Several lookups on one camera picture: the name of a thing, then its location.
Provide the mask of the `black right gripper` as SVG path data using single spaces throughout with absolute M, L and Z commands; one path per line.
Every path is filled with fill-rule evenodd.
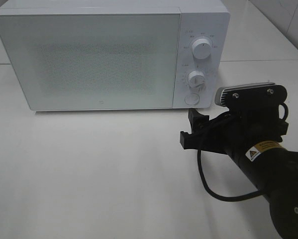
M 279 109 L 254 112 L 227 111 L 210 119 L 196 109 L 189 109 L 191 131 L 180 132 L 183 149 L 225 154 L 231 159 L 283 159 L 287 150 L 281 146 L 288 131 L 286 117 L 279 117 Z

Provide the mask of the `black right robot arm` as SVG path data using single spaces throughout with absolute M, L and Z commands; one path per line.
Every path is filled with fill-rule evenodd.
M 270 216 L 284 239 L 298 239 L 298 152 L 279 146 L 288 124 L 279 109 L 233 111 L 211 119 L 189 109 L 191 133 L 181 132 L 184 149 L 197 151 L 204 189 L 224 202 L 241 202 L 262 196 L 269 203 Z M 204 151 L 228 155 L 256 190 L 239 196 L 223 196 L 210 189 L 202 168 Z

